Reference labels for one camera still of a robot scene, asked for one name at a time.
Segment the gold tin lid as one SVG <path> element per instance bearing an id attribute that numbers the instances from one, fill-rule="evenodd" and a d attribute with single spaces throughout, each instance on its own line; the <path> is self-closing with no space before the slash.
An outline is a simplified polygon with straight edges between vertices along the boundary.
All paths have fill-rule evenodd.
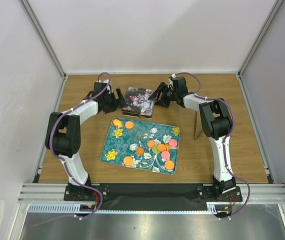
<path id="1" fill-rule="evenodd" d="M 153 113 L 155 102 L 149 100 L 149 97 L 154 93 L 154 90 L 139 87 L 128 87 L 125 94 L 127 106 L 122 109 L 135 112 Z"/>

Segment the metal tongs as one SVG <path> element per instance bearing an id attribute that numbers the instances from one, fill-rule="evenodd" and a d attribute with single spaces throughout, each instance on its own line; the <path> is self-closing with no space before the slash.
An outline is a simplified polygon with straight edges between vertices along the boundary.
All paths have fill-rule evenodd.
<path id="1" fill-rule="evenodd" d="M 203 132 L 202 123 L 201 123 L 201 116 L 196 111 L 194 114 L 194 127 L 193 127 L 193 139 L 197 141 Z"/>

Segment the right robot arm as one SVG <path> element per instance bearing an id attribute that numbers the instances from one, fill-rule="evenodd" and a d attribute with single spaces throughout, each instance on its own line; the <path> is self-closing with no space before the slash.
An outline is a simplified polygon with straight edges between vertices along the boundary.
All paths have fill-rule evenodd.
<path id="1" fill-rule="evenodd" d="M 161 82 L 148 99 L 162 107 L 176 102 L 200 114 L 202 131 L 210 141 L 214 159 L 212 194 L 218 201 L 226 200 L 236 189 L 229 147 L 235 126 L 226 102 L 222 98 L 208 98 L 189 92 L 186 79 L 175 75 L 169 78 L 169 84 Z"/>

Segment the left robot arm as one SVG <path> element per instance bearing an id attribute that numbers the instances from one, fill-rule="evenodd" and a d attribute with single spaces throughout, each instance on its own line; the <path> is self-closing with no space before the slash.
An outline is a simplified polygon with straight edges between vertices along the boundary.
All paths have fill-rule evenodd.
<path id="1" fill-rule="evenodd" d="M 113 90 L 108 80 L 98 80 L 76 106 L 49 115 L 45 147 L 59 159 L 67 174 L 65 201 L 87 201 L 97 191 L 80 157 L 82 123 L 100 112 L 111 113 L 126 105 L 120 88 Z"/>

